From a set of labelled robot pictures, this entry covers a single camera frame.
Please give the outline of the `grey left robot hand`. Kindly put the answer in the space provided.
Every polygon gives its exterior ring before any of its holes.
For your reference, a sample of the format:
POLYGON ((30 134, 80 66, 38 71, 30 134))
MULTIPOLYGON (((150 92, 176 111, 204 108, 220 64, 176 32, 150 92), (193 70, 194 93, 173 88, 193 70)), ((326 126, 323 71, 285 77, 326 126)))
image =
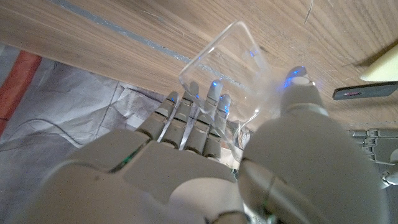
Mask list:
POLYGON ((397 186, 397 128, 350 129, 348 134, 371 162, 388 166, 380 188, 397 186))

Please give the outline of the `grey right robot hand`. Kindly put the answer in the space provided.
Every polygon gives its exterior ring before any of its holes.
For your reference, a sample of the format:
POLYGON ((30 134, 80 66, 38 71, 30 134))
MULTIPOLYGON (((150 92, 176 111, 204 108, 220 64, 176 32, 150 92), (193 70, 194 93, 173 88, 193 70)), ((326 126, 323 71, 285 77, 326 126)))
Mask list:
POLYGON ((116 130, 55 167, 14 223, 388 223, 383 179, 331 119, 304 67, 281 112, 250 138, 237 172, 220 161, 228 97, 210 124, 171 115, 176 93, 136 131, 116 130))

